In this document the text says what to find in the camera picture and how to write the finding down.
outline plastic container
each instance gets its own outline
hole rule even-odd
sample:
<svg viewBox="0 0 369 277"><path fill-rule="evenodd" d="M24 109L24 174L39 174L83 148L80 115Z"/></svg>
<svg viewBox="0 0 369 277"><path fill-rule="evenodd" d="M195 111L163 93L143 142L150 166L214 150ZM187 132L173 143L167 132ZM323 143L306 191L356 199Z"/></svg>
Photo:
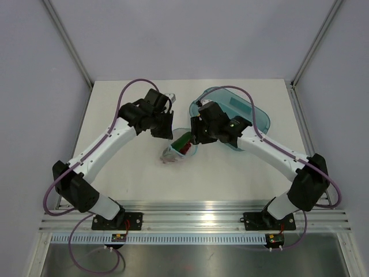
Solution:
<svg viewBox="0 0 369 277"><path fill-rule="evenodd" d="M197 152L197 145L191 145L190 149L186 152L186 154L182 154L177 150L173 149L172 143L180 138L186 132L190 132L189 128L177 128L173 130L173 139L168 141L168 147L163 151L163 154L160 157L160 160L163 163L175 163L180 162L189 157L192 157Z"/></svg>
<svg viewBox="0 0 369 277"><path fill-rule="evenodd" d="M203 94L207 93L209 90L213 88L215 87L208 88L206 91L204 91ZM193 101L192 104L190 105L191 117L198 116L199 114L198 106L196 105L196 102L198 101L199 98ZM253 122L253 112L250 102L239 97L238 95L234 94L233 92L225 88L221 88L211 92L204 99L209 99L211 101L217 102L221 107L221 109L228 115L229 118L233 118L239 115ZM270 118L264 111L260 110L258 107L255 107L255 116L256 116L256 125L258 129L263 133L267 134L270 128ZM226 145L232 148L233 150L242 151L241 149L235 148L229 144Z"/></svg>

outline red object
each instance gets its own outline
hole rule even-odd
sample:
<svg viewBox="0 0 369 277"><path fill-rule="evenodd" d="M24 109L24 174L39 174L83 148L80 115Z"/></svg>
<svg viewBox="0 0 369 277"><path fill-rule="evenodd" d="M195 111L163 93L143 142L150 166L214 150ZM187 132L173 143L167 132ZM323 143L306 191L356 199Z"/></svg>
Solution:
<svg viewBox="0 0 369 277"><path fill-rule="evenodd" d="M184 145L184 147L181 150L179 150L179 153L181 153L182 155L185 155L190 150L190 148L191 148L191 142L188 142Z"/></svg>

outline white table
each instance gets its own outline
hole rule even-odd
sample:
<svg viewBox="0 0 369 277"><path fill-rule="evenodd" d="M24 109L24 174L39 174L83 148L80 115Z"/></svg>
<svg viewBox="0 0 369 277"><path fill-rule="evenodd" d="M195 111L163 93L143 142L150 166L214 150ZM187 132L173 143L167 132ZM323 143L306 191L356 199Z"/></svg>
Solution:
<svg viewBox="0 0 369 277"><path fill-rule="evenodd" d="M119 93L128 81L97 81L77 142L78 155L110 125ZM173 129L189 127L189 106L209 87L235 85L253 97L271 120L268 136L304 152L302 138L284 80L164 80L154 81L162 93L175 93ZM136 83L123 96L122 104L143 98L151 86ZM92 184L115 200L208 201L270 200L291 183L258 157L236 152L221 143L199 145L192 158L162 164L166 140L141 133L125 145L99 172Z"/></svg>

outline black mounting bracket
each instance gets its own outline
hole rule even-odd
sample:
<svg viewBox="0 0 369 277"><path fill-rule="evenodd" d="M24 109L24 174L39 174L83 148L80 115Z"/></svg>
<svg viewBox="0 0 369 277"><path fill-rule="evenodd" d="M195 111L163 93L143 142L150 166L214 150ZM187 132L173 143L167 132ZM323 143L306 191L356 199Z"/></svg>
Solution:
<svg viewBox="0 0 369 277"><path fill-rule="evenodd" d="M96 215L92 220L91 229L94 231L109 231L109 230L119 230L126 231L125 222L129 222L129 231L141 231L142 220L144 214L142 212L125 212L122 224L116 227L111 220L107 220L100 215Z"/></svg>
<svg viewBox="0 0 369 277"><path fill-rule="evenodd" d="M263 220L265 214L263 212L245 212L240 222L244 223L246 231L294 231L296 223L293 214L287 215L282 220L274 220L268 227Z"/></svg>

